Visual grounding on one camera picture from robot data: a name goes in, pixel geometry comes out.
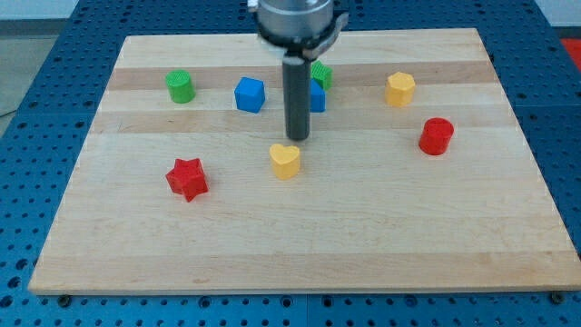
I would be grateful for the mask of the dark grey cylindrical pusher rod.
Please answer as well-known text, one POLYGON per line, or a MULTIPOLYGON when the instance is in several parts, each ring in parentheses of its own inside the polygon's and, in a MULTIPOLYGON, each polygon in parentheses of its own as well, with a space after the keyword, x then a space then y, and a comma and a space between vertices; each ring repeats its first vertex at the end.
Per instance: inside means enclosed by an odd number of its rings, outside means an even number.
POLYGON ((310 62, 295 54, 282 59, 285 130, 302 141, 310 134, 310 62))

